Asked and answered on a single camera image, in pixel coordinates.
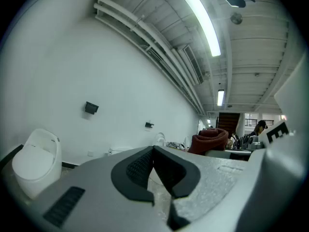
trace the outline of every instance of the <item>tile floor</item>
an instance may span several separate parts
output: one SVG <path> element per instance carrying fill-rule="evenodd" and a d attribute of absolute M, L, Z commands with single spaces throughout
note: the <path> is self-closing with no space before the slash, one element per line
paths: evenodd
<path fill-rule="evenodd" d="M 61 177 L 68 174 L 72 169 L 62 167 Z M 19 184 L 16 181 L 14 171 L 12 168 L 12 160 L 9 161 L 1 171 L 1 177 L 7 186 L 8 191 L 12 194 L 12 196 L 16 197 L 19 201 L 29 205 L 31 203 L 31 199 L 22 191 L 19 187 Z"/>

